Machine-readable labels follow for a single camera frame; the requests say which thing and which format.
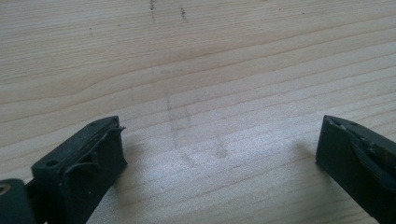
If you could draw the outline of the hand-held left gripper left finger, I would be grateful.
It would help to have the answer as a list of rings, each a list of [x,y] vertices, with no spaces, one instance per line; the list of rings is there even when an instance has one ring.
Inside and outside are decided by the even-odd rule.
[[[32,166],[47,224],[85,224],[127,166],[117,116],[86,125]]]

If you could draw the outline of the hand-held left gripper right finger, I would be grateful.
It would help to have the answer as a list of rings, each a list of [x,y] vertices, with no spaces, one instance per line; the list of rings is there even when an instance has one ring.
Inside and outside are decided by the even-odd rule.
[[[396,224],[396,143],[356,122],[323,118],[317,165],[380,224]]]

